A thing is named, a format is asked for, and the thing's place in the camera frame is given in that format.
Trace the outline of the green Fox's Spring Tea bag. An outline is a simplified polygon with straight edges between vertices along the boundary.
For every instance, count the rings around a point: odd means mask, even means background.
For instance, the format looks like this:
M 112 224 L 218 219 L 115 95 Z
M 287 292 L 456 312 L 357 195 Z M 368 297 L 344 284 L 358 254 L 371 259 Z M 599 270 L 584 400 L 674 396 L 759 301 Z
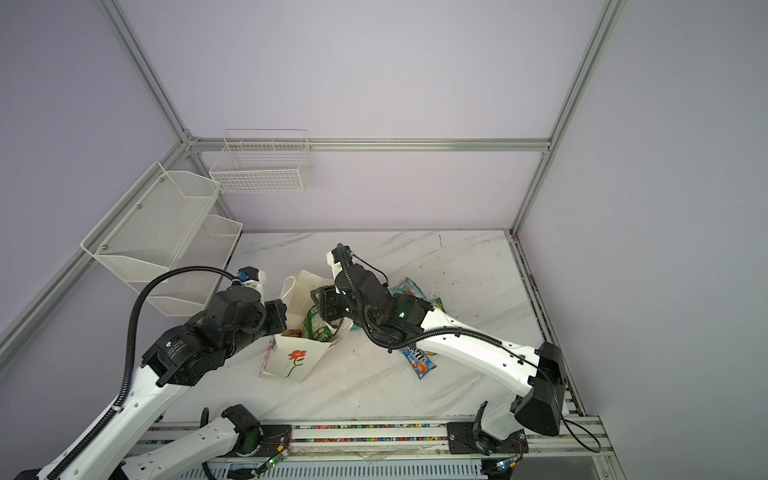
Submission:
M 301 336 L 317 342 L 330 342 L 343 323 L 343 318 L 326 321 L 318 306 L 311 307 L 302 322 Z

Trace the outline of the white flowered paper bag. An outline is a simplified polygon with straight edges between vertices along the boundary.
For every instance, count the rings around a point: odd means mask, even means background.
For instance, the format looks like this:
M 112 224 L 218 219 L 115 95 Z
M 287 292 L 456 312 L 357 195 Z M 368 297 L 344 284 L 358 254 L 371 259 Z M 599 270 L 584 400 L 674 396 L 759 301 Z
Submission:
M 280 299 L 287 306 L 287 330 L 270 339 L 260 371 L 262 379 L 302 382 L 350 331 L 352 321 L 344 318 L 330 342 L 312 341 L 301 336 L 302 322 L 308 310 L 315 306 L 310 292 L 327 285 L 332 285 L 332 281 L 306 270 L 285 279 Z

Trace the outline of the blue M&M's packet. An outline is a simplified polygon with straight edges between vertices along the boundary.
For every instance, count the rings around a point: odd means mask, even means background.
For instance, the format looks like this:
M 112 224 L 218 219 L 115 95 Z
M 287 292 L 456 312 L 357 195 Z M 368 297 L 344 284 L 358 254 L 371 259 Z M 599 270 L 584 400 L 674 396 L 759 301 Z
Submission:
M 408 361 L 419 380 L 422 380 L 436 367 L 428 356 L 418 348 L 405 347 L 399 352 Z

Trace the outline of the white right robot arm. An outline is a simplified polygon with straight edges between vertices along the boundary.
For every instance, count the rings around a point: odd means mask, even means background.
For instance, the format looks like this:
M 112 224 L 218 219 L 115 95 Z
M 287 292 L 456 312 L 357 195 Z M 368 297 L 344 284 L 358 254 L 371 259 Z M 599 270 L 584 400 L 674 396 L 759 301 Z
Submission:
M 498 441 L 522 429 L 559 435 L 565 362 L 557 345 L 532 347 L 498 339 L 418 297 L 390 293 L 358 264 L 343 266 L 333 260 L 330 268 L 337 309 L 374 345 L 387 351 L 415 346 L 469 366 L 507 388 L 508 399 L 499 407 L 486 404 L 480 409 L 482 435 Z

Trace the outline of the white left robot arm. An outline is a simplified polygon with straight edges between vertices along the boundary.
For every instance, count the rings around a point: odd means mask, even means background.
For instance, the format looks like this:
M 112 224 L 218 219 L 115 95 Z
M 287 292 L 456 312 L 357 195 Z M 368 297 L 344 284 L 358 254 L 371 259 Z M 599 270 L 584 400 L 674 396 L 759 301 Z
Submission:
M 263 430 L 243 405 L 191 434 L 133 456 L 131 449 L 153 423 L 203 376 L 254 341 L 284 332 L 286 306 L 263 301 L 258 290 L 233 283 L 207 309 L 166 331 L 142 356 L 126 354 L 115 400 L 49 464 L 18 473 L 20 479 L 171 479 L 228 453 L 257 450 Z

